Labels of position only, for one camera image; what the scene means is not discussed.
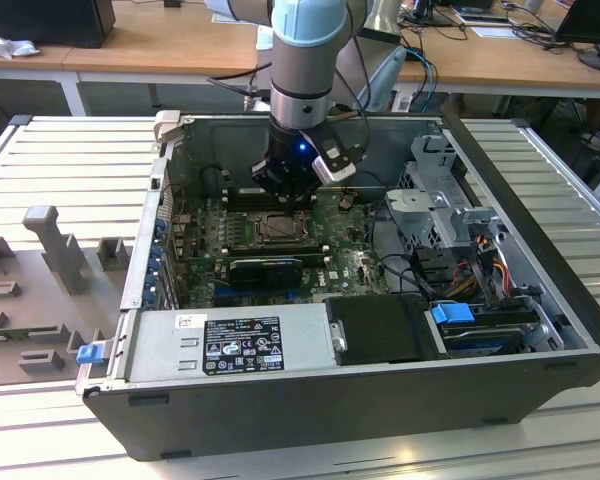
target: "paper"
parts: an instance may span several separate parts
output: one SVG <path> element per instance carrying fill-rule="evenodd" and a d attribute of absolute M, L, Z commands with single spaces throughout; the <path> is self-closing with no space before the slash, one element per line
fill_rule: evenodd
<path fill-rule="evenodd" d="M 233 23 L 233 24 L 241 24 L 241 25 L 249 24 L 249 22 L 242 22 L 240 20 L 236 20 L 235 18 L 227 17 L 226 15 L 221 15 L 219 13 L 214 13 L 211 16 L 211 23 Z"/>
<path fill-rule="evenodd" d="M 503 27 L 471 27 L 479 37 L 483 38 L 518 38 L 510 28 Z"/>
<path fill-rule="evenodd" d="M 33 42 L 28 40 L 7 40 L 0 38 L 0 57 L 11 60 L 13 57 L 26 57 L 36 55 L 40 50 L 36 48 Z"/>

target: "yellow wire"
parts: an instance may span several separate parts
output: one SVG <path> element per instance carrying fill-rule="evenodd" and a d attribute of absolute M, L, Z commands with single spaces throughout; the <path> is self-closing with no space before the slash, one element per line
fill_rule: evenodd
<path fill-rule="evenodd" d="M 493 266 L 496 267 L 498 269 L 498 271 L 500 272 L 500 276 L 502 277 L 502 292 L 507 295 L 507 291 L 504 288 L 504 282 L 505 282 L 505 270 L 504 267 L 500 264 L 500 263 L 493 263 Z"/>
<path fill-rule="evenodd" d="M 466 290 L 467 288 L 469 288 L 471 286 L 471 284 L 474 283 L 475 281 L 476 281 L 476 277 L 474 275 L 470 279 L 466 280 L 463 284 L 459 285 L 454 290 L 452 290 L 451 292 L 449 292 L 447 294 L 447 296 L 448 297 L 453 297 L 455 295 L 458 295 L 459 293 L 462 293 L 463 290 Z"/>

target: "black plastic cover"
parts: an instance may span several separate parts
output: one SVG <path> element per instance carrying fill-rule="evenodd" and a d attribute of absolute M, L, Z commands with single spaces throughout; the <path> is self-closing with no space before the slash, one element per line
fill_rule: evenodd
<path fill-rule="evenodd" d="M 424 316 L 413 295 L 362 295 L 325 300 L 329 322 L 341 324 L 347 351 L 338 365 L 401 363 L 439 358 Z"/>

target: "floor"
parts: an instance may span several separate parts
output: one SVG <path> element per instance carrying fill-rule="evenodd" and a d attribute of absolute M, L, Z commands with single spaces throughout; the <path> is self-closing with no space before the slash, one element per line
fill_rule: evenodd
<path fill-rule="evenodd" d="M 161 108 L 151 106 L 149 89 L 143 84 L 87 83 L 80 86 L 93 115 L 151 116 L 160 109 L 179 109 L 195 113 L 239 113 L 243 110 L 242 98 L 215 86 L 158 85 Z M 436 111 L 444 103 L 445 95 L 437 94 L 428 111 Z M 490 118 L 496 97 L 466 95 L 468 117 Z M 510 114 L 525 118 L 532 124 L 542 117 L 543 109 L 551 102 L 538 99 L 518 99 Z M 54 82 L 0 80 L 0 132 L 15 114 L 69 115 L 60 86 Z M 579 138 L 582 127 L 573 104 L 560 102 L 553 113 L 536 127 L 545 141 L 575 171 L 582 175 L 593 157 L 583 148 Z M 599 181 L 600 174 L 593 185 Z"/>

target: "blue cable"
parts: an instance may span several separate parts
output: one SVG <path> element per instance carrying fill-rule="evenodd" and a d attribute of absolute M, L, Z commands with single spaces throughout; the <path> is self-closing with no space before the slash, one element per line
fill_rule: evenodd
<path fill-rule="evenodd" d="M 418 60 L 420 60 L 422 62 L 422 64 L 427 68 L 427 73 L 429 75 L 429 95 L 427 96 L 427 100 L 424 102 L 424 105 L 422 106 L 422 110 L 420 110 L 421 112 L 424 112 L 427 108 L 427 105 L 429 104 L 429 100 L 431 100 L 431 97 L 433 96 L 433 89 L 435 88 L 433 72 L 431 70 L 431 64 L 429 63 L 429 61 L 427 59 L 425 59 L 418 52 L 411 50 L 409 48 L 407 48 L 407 52 L 409 52 L 411 55 L 413 55 L 414 57 L 416 57 Z"/>

